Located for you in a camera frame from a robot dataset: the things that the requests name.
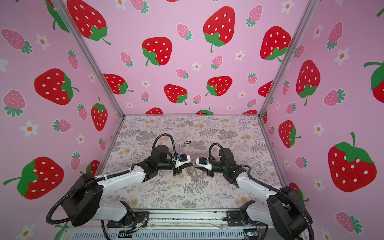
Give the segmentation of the aluminium corner post right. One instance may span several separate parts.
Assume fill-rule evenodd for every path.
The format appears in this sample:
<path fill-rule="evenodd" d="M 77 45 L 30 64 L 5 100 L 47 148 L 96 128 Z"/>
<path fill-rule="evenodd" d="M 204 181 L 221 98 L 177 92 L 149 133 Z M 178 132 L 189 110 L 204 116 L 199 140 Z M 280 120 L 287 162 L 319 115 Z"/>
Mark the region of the aluminium corner post right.
<path fill-rule="evenodd" d="M 299 21 L 298 26 L 296 28 L 296 31 L 292 37 L 292 41 L 290 43 L 290 46 L 288 47 L 288 50 L 285 53 L 285 56 L 282 60 L 282 63 L 278 68 L 278 71 L 277 71 L 275 78 L 272 82 L 271 88 L 267 94 L 267 98 L 265 100 L 265 103 L 263 104 L 262 109 L 259 113 L 259 119 L 260 120 L 265 115 L 265 112 L 267 111 L 267 108 L 268 108 L 268 106 L 272 100 L 272 97 L 274 96 L 281 80 L 283 79 L 283 76 L 284 76 L 284 74 L 288 68 L 288 65 L 292 61 L 294 50 L 296 49 L 296 47 L 300 43 L 300 41 L 303 37 L 303 34 L 305 33 L 309 23 L 311 22 L 313 15 L 315 14 L 319 3 L 320 3 L 320 1 L 318 1 L 318 0 L 308 1 L 308 4 L 305 8 L 303 16 L 302 16 L 301 20 Z"/>

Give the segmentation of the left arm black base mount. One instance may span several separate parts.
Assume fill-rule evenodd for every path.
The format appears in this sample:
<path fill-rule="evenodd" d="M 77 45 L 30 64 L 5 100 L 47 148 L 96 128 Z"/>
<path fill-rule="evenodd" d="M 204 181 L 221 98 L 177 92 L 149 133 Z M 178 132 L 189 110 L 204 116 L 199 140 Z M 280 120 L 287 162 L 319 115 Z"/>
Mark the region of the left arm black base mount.
<path fill-rule="evenodd" d="M 133 229 L 136 226 L 145 228 L 149 220 L 150 212 L 147 211 L 134 211 L 129 212 L 119 222 L 108 221 L 107 228 L 128 228 Z"/>

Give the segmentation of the aluminium corner post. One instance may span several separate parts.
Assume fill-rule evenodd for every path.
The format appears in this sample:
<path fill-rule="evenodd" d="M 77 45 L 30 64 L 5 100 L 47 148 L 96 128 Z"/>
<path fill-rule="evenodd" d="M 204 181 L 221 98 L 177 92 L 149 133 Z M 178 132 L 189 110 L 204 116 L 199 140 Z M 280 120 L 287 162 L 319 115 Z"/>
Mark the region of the aluminium corner post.
<path fill-rule="evenodd" d="M 102 86 L 106 96 L 110 100 L 112 106 L 114 107 L 115 111 L 117 112 L 118 116 L 123 119 L 125 117 L 125 114 L 118 104 L 115 95 L 113 94 L 112 90 L 110 89 L 107 80 L 105 79 L 102 71 L 100 70 L 97 62 L 95 61 L 95 58 L 92 55 L 92 52 L 88 48 L 87 44 L 84 41 L 83 36 L 79 32 L 78 28 L 76 27 L 75 22 L 70 16 L 70 13 L 66 6 L 66 1 L 59 1 L 59 0 L 53 0 L 53 4 L 57 8 L 57 11 L 59 15 L 61 16 L 63 22 L 67 26 L 70 34 L 72 35 L 74 41 L 76 42 L 77 46 L 79 47 L 80 51 L 82 52 L 82 55 L 84 56 L 85 60 L 87 61 L 87 64 L 89 65 L 90 69 L 92 70 L 95 77 L 98 79 L 100 85 Z"/>
<path fill-rule="evenodd" d="M 292 61 L 294 50 L 296 49 L 296 47 L 300 43 L 300 41 L 303 37 L 303 34 L 305 33 L 309 23 L 311 22 L 313 15 L 315 14 L 319 3 L 320 3 L 320 1 L 318 1 L 318 0 L 308 1 L 308 4 L 305 8 L 303 16 L 302 16 L 301 20 L 299 21 L 298 26 L 296 28 L 296 31 L 292 37 L 292 41 L 290 43 L 290 46 L 288 47 L 288 50 L 285 53 L 285 56 L 282 60 L 282 63 L 278 68 L 278 71 L 277 71 L 275 78 L 272 82 L 271 88 L 267 94 L 267 98 L 265 100 L 265 103 L 263 104 L 262 109 L 259 113 L 259 119 L 260 120 L 265 115 L 265 112 L 267 111 L 267 108 L 268 108 L 268 106 L 272 100 L 272 97 L 274 96 L 281 80 L 283 79 L 283 76 L 284 76 L 284 74 L 288 68 L 288 65 Z"/>

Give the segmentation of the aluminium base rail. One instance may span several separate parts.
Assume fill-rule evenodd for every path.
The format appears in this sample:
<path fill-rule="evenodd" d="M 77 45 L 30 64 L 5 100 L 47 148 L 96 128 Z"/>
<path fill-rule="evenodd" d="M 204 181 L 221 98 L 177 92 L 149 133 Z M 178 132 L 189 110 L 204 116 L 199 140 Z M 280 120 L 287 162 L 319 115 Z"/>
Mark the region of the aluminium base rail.
<path fill-rule="evenodd" d="M 230 227 L 226 211 L 239 209 L 137 209 L 150 212 L 145 228 L 102 227 L 91 221 L 80 227 L 67 224 L 60 240 L 280 240 L 273 226 Z"/>

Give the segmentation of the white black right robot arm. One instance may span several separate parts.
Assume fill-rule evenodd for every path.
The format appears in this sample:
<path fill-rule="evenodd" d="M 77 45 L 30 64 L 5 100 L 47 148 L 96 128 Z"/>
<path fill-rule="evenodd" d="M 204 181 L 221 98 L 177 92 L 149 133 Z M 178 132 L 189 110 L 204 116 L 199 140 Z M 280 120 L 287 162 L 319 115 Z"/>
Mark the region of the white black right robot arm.
<path fill-rule="evenodd" d="M 243 209 L 247 221 L 273 226 L 285 240 L 302 240 L 304 232 L 307 232 L 309 240 L 315 239 L 312 217 L 293 188 L 285 186 L 278 189 L 254 178 L 252 167 L 238 165 L 229 148 L 221 148 L 220 160 L 216 161 L 212 156 L 212 148 L 209 148 L 207 158 L 197 158 L 196 168 L 205 171 L 209 177 L 222 173 L 230 184 L 253 194 L 268 207 L 263 210 L 253 207 L 253 202 L 246 204 Z"/>

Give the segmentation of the aluminium corner post left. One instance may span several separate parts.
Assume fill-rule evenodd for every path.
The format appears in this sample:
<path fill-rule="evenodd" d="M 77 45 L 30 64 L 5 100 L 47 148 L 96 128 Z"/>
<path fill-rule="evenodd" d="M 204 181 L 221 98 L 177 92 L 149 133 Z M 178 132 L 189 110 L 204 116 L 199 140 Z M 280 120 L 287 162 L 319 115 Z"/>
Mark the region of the aluminium corner post left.
<path fill-rule="evenodd" d="M 118 116 L 123 119 L 125 117 L 125 114 L 118 104 L 115 95 L 113 94 L 112 90 L 110 89 L 107 80 L 105 79 L 102 71 L 100 70 L 97 62 L 95 61 L 95 58 L 92 55 L 92 52 L 88 48 L 87 44 L 84 41 L 83 36 L 79 32 L 78 28 L 76 27 L 75 22 L 70 16 L 70 13 L 66 6 L 66 1 L 59 1 L 59 0 L 53 0 L 53 4 L 57 8 L 57 11 L 59 15 L 61 16 L 63 22 L 67 26 L 70 34 L 72 35 L 74 41 L 76 42 L 77 46 L 79 47 L 80 51 L 82 52 L 82 55 L 84 56 L 85 60 L 87 61 L 87 64 L 89 65 L 90 69 L 92 70 L 95 77 L 98 79 L 100 85 L 102 86 L 106 96 L 110 100 L 112 106 L 114 107 L 115 111 L 117 112 Z"/>

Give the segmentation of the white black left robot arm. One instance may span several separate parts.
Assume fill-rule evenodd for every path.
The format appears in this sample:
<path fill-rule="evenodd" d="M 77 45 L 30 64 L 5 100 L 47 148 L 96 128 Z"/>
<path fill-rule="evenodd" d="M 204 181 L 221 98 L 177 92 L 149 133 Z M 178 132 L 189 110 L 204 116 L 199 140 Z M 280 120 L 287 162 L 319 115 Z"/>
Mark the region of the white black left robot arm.
<path fill-rule="evenodd" d="M 129 185 L 149 181 L 156 177 L 160 170 L 172 171 L 176 176 L 191 166 L 191 156 L 172 155 L 167 146 L 158 145 L 152 149 L 148 158 L 128 170 L 104 176 L 83 174 L 70 189 L 68 198 L 61 206 L 74 227 L 97 220 L 131 227 L 136 222 L 132 208 L 124 201 L 105 202 L 103 198 Z"/>

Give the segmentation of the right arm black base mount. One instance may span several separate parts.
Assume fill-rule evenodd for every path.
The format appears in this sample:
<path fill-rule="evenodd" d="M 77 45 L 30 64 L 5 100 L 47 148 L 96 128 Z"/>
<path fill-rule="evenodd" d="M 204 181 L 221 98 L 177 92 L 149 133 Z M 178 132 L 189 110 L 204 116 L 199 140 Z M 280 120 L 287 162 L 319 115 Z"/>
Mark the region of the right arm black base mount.
<path fill-rule="evenodd" d="M 265 227 L 261 222 L 252 221 L 244 211 L 226 211 L 226 217 L 223 221 L 227 222 L 230 227 Z"/>

